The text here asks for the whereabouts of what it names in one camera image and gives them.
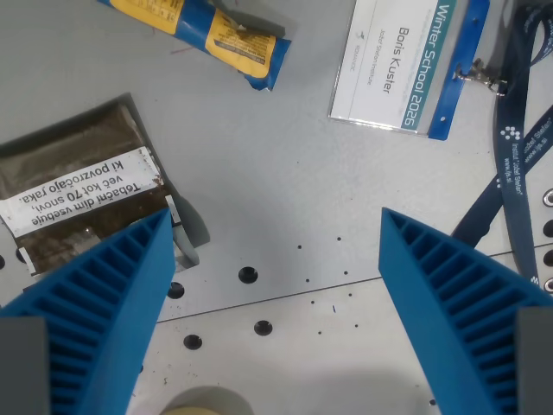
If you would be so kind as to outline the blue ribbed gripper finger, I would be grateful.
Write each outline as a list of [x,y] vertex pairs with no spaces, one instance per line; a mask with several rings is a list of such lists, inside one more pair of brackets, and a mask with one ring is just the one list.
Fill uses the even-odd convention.
[[378,269],[443,414],[518,414],[515,316],[536,284],[387,207]]
[[174,274],[171,213],[163,209],[2,308],[3,317],[46,323],[52,413],[126,412]]

